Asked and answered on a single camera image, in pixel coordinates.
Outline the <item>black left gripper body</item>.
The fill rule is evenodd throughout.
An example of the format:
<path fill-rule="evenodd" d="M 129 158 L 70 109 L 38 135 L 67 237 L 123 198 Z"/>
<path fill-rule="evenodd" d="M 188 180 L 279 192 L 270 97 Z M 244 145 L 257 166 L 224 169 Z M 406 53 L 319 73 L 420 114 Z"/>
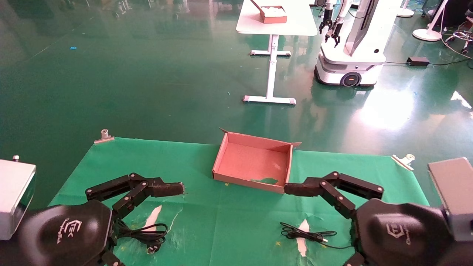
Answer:
<path fill-rule="evenodd" d="M 97 200 L 32 212 L 17 230 L 17 264 L 99 266 L 101 255 L 113 252 L 112 216 Z"/>

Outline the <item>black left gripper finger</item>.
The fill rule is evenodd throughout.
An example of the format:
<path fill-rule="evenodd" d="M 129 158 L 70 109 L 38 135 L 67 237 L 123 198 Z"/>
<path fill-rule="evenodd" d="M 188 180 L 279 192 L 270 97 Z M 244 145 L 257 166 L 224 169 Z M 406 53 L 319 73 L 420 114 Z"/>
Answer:
<path fill-rule="evenodd" d="M 99 260 L 100 266 L 122 266 L 123 263 L 112 251 L 105 251 Z"/>
<path fill-rule="evenodd" d="M 89 201 L 104 201 L 123 195 L 112 206 L 114 219 L 123 219 L 148 197 L 168 197 L 183 193 L 184 184 L 181 182 L 165 183 L 160 177 L 145 178 L 137 173 L 130 173 L 85 190 Z"/>

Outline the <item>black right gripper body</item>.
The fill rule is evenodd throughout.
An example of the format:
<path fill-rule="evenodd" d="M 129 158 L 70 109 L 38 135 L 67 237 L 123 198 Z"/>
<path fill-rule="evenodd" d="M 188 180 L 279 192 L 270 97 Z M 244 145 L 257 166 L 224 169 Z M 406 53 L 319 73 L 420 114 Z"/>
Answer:
<path fill-rule="evenodd" d="M 452 242 L 438 208 L 371 199 L 356 210 L 354 244 L 365 266 L 435 266 Z"/>

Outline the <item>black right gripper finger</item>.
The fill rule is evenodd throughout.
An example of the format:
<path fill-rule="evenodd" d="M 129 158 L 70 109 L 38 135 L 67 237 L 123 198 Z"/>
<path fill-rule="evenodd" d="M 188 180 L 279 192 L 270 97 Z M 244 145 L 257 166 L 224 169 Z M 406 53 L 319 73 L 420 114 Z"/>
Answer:
<path fill-rule="evenodd" d="M 344 266 L 363 266 L 365 258 L 362 254 L 356 252 L 344 263 Z"/>
<path fill-rule="evenodd" d="M 353 219 L 356 206 L 339 190 L 370 200 L 381 199 L 384 188 L 336 171 L 324 177 L 307 177 L 303 183 L 286 183 L 284 192 L 299 197 L 321 196 L 346 219 Z"/>

